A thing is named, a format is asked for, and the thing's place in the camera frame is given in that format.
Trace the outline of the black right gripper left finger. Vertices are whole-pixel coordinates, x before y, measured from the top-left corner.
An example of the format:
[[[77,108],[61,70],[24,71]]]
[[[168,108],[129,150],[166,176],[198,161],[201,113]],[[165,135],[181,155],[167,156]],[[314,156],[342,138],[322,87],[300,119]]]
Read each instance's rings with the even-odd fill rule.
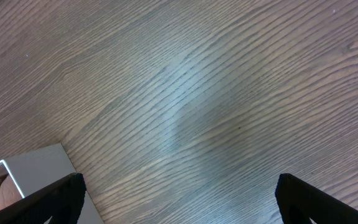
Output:
[[[69,174],[0,210],[0,224],[77,224],[85,193],[83,175]]]

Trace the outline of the brown plush toy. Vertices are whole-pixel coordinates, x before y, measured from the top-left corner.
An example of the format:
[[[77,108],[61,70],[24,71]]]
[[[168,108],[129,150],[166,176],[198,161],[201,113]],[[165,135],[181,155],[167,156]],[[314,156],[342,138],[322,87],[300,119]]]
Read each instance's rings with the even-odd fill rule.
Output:
[[[0,210],[20,201],[21,193],[17,189],[12,177],[8,175],[0,186]]]

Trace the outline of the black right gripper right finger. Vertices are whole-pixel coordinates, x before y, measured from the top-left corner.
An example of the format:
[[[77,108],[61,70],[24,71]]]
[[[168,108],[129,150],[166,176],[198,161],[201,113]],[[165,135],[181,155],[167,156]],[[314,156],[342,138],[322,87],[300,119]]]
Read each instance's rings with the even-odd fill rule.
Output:
[[[358,223],[358,210],[288,173],[280,174],[275,198],[284,224]]]

